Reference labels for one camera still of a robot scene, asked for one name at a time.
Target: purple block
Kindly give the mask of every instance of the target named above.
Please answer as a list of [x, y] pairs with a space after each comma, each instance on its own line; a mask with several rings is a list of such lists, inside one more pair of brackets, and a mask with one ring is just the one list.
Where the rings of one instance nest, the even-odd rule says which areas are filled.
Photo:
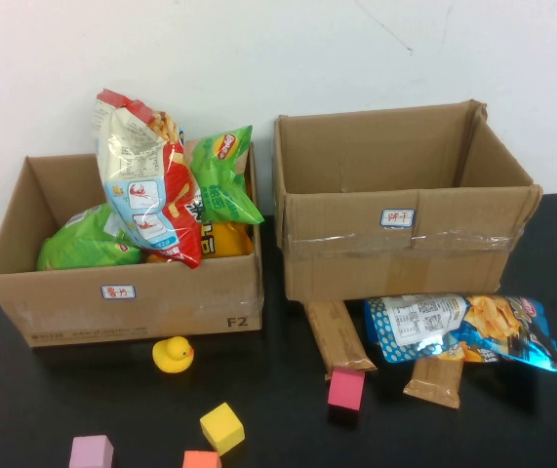
[[70, 468], [111, 468], [113, 446], [106, 436], [75, 437]]

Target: red snack bag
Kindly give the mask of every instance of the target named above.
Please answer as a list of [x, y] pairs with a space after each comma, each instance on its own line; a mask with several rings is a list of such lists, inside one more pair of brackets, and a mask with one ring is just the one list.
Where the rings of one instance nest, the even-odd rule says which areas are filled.
[[165, 112], [104, 90], [94, 130], [102, 186], [134, 243], [198, 266], [202, 197], [183, 160], [179, 126]]

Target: green chip bag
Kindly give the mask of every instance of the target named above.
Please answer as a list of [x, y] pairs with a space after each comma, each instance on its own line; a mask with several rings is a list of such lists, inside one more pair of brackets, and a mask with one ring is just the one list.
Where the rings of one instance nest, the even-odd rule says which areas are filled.
[[243, 177], [251, 136], [252, 126], [243, 127], [202, 138], [193, 148], [191, 171], [202, 192], [204, 221], [263, 222]]
[[122, 229], [108, 203], [76, 214], [47, 239], [37, 259], [38, 270], [68, 270], [139, 263], [141, 250]]

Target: blue snack bag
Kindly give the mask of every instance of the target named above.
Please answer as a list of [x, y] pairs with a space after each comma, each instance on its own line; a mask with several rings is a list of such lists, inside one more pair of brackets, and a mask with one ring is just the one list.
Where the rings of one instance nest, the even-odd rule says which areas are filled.
[[370, 340], [399, 363], [437, 356], [463, 343], [487, 362], [495, 353], [557, 371], [557, 344], [542, 304], [525, 297], [415, 294], [365, 301]]

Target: open cardboard box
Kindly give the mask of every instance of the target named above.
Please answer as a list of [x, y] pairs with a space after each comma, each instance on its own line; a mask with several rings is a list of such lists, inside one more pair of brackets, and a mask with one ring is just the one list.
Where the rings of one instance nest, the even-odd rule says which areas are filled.
[[287, 298], [496, 291], [542, 190], [486, 119], [474, 100], [280, 117]]
[[[249, 176], [257, 202], [254, 148]], [[259, 330], [263, 288], [255, 251], [203, 260], [34, 271], [42, 243], [105, 201], [96, 156], [27, 157], [0, 228], [0, 306], [30, 346]], [[115, 298], [106, 291], [123, 290]]]

